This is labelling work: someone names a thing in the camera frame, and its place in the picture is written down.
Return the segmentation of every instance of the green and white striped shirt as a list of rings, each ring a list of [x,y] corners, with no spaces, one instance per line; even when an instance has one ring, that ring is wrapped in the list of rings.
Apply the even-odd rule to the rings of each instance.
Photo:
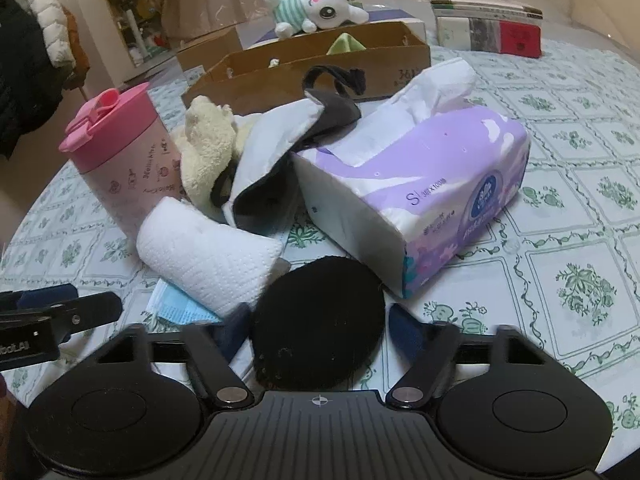
[[[290,23],[296,32],[302,30],[302,22],[306,19],[302,0],[282,0],[273,10],[273,15],[276,23]]]

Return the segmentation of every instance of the plush toy eye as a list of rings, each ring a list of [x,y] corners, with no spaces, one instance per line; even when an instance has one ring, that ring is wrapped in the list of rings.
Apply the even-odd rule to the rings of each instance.
[[[335,9],[333,7],[323,7],[320,9],[320,17],[330,20],[335,17]]]

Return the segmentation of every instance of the ribbed black surface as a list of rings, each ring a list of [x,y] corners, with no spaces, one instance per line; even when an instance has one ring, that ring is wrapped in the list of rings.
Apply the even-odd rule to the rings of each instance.
[[[63,477],[49,474],[45,478]],[[438,441],[422,415],[387,409],[374,392],[267,392],[254,408],[215,416],[200,441],[187,453],[140,478],[490,480],[498,477],[461,462]],[[572,478],[596,479],[595,474],[588,472]]]

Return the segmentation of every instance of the jacket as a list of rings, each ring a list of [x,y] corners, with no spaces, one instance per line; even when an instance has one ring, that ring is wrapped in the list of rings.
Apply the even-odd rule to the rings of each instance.
[[[15,0],[38,20],[51,64],[56,68],[70,65],[76,60],[71,52],[67,20],[57,0]]]
[[[63,88],[66,90],[72,90],[74,88],[84,86],[86,73],[89,72],[91,65],[89,64],[89,57],[82,48],[82,45],[80,45],[80,35],[78,34],[78,22],[76,21],[76,17],[65,6],[62,6],[62,11],[66,16],[66,29],[69,32],[71,53],[76,60],[76,66],[69,78],[65,81]]]
[[[9,157],[17,136],[42,126],[62,100],[69,69],[50,62],[36,18],[15,0],[0,0],[0,153]]]

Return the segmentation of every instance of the table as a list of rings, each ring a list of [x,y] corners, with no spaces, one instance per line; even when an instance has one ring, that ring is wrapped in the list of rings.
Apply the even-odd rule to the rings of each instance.
[[[433,47],[434,64],[462,56],[474,67],[478,84],[468,99],[521,120],[532,147],[518,196],[404,303],[425,321],[449,320],[467,332],[515,325],[596,390],[614,420],[602,471],[640,446],[640,72],[611,52],[558,41],[545,41],[543,49],[537,60]],[[184,120],[179,95],[186,85],[176,80],[150,90],[169,128]],[[344,251],[302,206],[284,258],[297,267],[326,254]],[[6,372],[11,392],[28,405],[132,322],[174,330],[147,308],[157,280],[65,165],[9,245],[0,290],[66,282],[82,295],[113,290],[124,314],[74,336],[56,362]],[[158,365],[186,382],[171,366],[179,365]],[[384,397],[404,370],[385,334],[344,386],[376,388]]]

